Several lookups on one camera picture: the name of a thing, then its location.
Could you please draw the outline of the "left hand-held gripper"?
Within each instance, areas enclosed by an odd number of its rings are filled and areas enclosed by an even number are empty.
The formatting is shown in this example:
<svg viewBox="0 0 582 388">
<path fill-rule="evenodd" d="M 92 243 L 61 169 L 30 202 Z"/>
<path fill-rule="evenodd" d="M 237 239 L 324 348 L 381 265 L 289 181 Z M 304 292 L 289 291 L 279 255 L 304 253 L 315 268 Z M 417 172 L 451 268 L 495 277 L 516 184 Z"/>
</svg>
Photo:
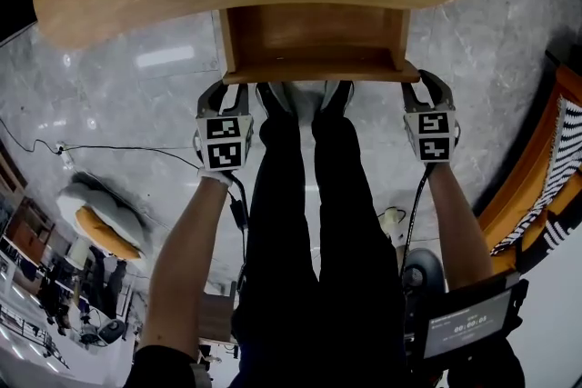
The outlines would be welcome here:
<svg viewBox="0 0 582 388">
<path fill-rule="evenodd" d="M 194 146 L 209 172 L 241 169 L 251 147 L 253 116 L 249 114 L 248 85 L 238 85 L 235 101 L 219 114 L 227 85 L 215 82 L 198 98 Z"/>
</svg>

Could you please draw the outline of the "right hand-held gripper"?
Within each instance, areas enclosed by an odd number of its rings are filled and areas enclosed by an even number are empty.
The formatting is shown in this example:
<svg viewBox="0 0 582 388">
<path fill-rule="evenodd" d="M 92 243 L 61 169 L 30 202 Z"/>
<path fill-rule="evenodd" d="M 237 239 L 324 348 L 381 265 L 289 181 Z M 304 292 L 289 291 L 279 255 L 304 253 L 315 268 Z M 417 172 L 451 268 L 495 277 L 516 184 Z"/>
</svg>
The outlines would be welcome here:
<svg viewBox="0 0 582 388">
<path fill-rule="evenodd" d="M 434 107 L 455 106 L 452 91 L 441 78 L 427 70 L 420 70 L 419 74 Z M 416 159 L 421 163 L 450 162 L 459 136 L 456 112 L 430 110 L 430 104 L 417 98 L 410 83 L 402 83 L 401 92 L 407 112 L 406 132 Z"/>
</svg>

